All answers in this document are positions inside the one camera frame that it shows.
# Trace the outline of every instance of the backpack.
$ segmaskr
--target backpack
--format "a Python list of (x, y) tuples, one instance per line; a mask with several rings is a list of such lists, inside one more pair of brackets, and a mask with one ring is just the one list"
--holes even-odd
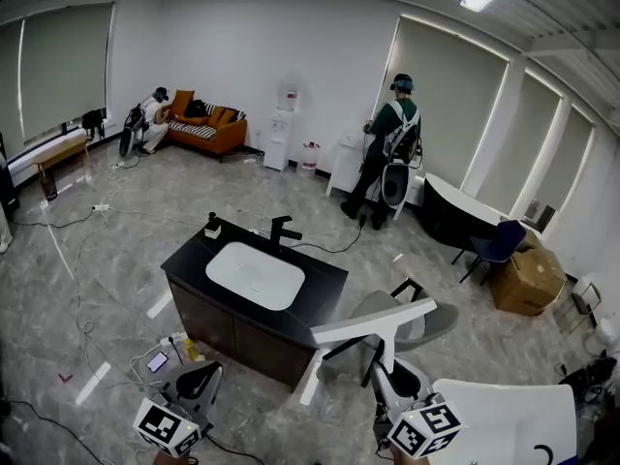
[(206, 103), (202, 100), (192, 100), (185, 109), (186, 117), (206, 117)]

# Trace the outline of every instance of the shoe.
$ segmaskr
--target shoe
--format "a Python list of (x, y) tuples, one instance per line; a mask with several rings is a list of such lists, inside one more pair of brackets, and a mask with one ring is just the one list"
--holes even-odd
[(381, 226), (384, 224), (385, 221), (380, 221), (379, 219), (375, 219), (374, 217), (372, 218), (372, 229), (374, 229), (375, 231), (379, 231), (381, 229)]
[(9, 240), (6, 243), (0, 243), (0, 255), (9, 249), (9, 245), (13, 242), (13, 237), (9, 236)]
[(350, 219), (355, 220), (357, 218), (357, 210), (353, 212), (353, 209), (349, 207), (348, 202), (343, 201), (342, 203), (340, 203), (340, 209), (345, 212), (347, 214), (347, 217), (349, 217)]

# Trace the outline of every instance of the black countertop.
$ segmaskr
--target black countertop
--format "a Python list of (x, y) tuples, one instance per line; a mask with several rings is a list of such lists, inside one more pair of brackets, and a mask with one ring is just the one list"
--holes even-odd
[[(164, 262), (162, 269), (179, 286), (235, 317), (303, 346), (317, 348), (310, 327), (331, 321), (349, 272), (290, 248), (275, 249), (264, 237), (230, 222), (221, 219), (220, 222), (222, 228), (216, 239), (206, 237), (200, 230)], [(289, 308), (280, 311), (263, 308), (207, 277), (206, 265), (233, 241), (245, 243), (303, 270), (305, 280)]]

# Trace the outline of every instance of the smartphone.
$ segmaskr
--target smartphone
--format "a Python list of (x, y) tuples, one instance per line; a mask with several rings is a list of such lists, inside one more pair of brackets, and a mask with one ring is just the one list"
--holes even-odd
[(151, 372), (155, 373), (162, 367), (164, 363), (166, 363), (167, 360), (168, 357), (162, 352), (159, 352), (156, 356), (153, 357), (151, 361), (146, 364), (146, 366)]

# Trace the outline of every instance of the blue chair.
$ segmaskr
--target blue chair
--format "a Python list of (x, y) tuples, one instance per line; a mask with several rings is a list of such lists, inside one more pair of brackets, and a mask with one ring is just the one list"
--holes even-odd
[[(497, 225), (497, 232), (493, 239), (482, 239), (474, 236), (471, 236), (470, 239), (472, 240), (472, 244), (478, 256), (465, 276), (459, 281), (459, 284), (465, 281), (482, 262), (487, 262), (488, 264), (504, 264), (510, 260), (512, 254), (525, 239), (525, 230), (518, 221), (505, 221)], [(456, 264), (456, 261), (463, 255), (464, 251), (465, 250), (460, 251), (452, 261), (452, 265)], [(492, 269), (486, 273), (484, 279), (482, 279), (480, 283), (481, 286), (486, 282), (491, 271)]]

